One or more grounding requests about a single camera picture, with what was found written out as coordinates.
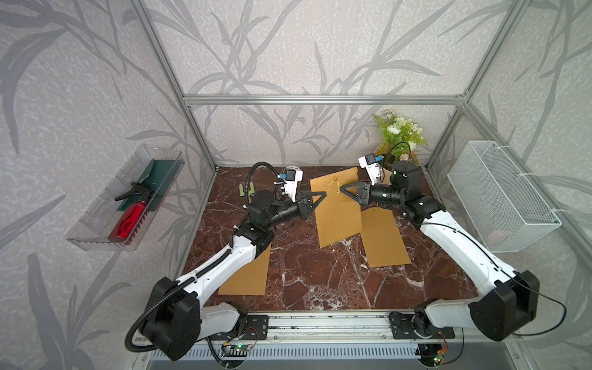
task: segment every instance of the white wire basket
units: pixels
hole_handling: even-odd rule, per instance
[[[561,226],[527,176],[494,141],[469,141],[448,173],[492,252],[517,252]]]

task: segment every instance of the brown marble surface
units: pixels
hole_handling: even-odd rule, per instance
[[[343,169],[346,167],[304,167],[301,189],[310,189],[311,178]],[[233,225],[244,215],[239,184],[248,170],[218,170],[184,273],[226,245]],[[364,170],[358,169],[358,175],[367,179]],[[259,168],[253,176],[255,190],[272,189],[273,180],[271,171]],[[432,194],[424,178],[422,188],[425,194]],[[360,310],[413,308],[433,298],[475,297],[475,287],[460,267],[394,208],[393,213],[410,265],[366,268],[359,234],[321,249],[314,215],[308,221],[295,218],[275,228],[265,295],[214,294],[206,305],[233,301],[249,311]]]

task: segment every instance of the clear plastic tray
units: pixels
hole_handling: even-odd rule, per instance
[[[150,223],[156,216],[162,200],[172,187],[185,161],[181,151],[176,149],[157,149],[145,144],[140,145],[131,159],[116,174],[105,191],[99,195],[89,210],[70,229],[66,240],[83,250],[124,250],[133,251]],[[173,160],[173,164],[164,177],[164,181],[155,189],[154,196],[147,203],[128,238],[121,243],[108,240],[124,211],[118,210],[126,200],[116,201],[115,198],[131,189],[131,183],[137,182],[152,160]]]

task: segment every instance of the brown envelope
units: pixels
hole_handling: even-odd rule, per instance
[[[357,168],[311,179],[311,191],[327,192],[327,197],[314,211],[321,248],[362,231],[360,205],[339,191],[340,186],[357,180]]]
[[[220,295],[265,295],[271,244],[256,259],[234,273],[218,291]]]
[[[411,263],[391,210],[379,207],[363,210],[361,234],[368,267]]]

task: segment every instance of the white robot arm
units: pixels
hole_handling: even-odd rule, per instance
[[[267,166],[259,162],[253,168]],[[125,346],[131,352],[145,352],[160,349],[171,360],[181,358],[191,346],[205,337],[216,333],[229,333],[232,337],[244,333],[246,315],[232,305],[221,303],[204,307],[206,301],[226,280],[247,263],[257,258],[269,247],[274,238],[272,227],[296,216],[306,220],[319,203],[325,192],[298,191],[297,183],[302,180],[300,169],[286,169],[280,176],[282,193],[289,199],[278,201],[269,190],[255,192],[248,201],[247,213],[242,222],[235,226],[230,243],[202,265],[180,276],[175,281],[162,278],[150,295],[146,310],[129,329]],[[150,346],[137,346],[133,336],[138,330],[149,341]]]
[[[369,170],[368,174],[372,180],[374,173]],[[420,175],[421,169],[414,163],[396,161],[392,164],[392,185],[360,181],[342,186],[341,192],[360,205],[373,202],[394,205],[416,229],[434,240],[475,284],[479,297],[437,300],[416,308],[416,332],[427,334],[434,327],[467,327],[478,328],[493,340],[504,339],[535,318],[538,279],[529,271],[518,273],[490,253],[440,202],[422,194]],[[354,186],[357,186],[355,194],[348,191]]]

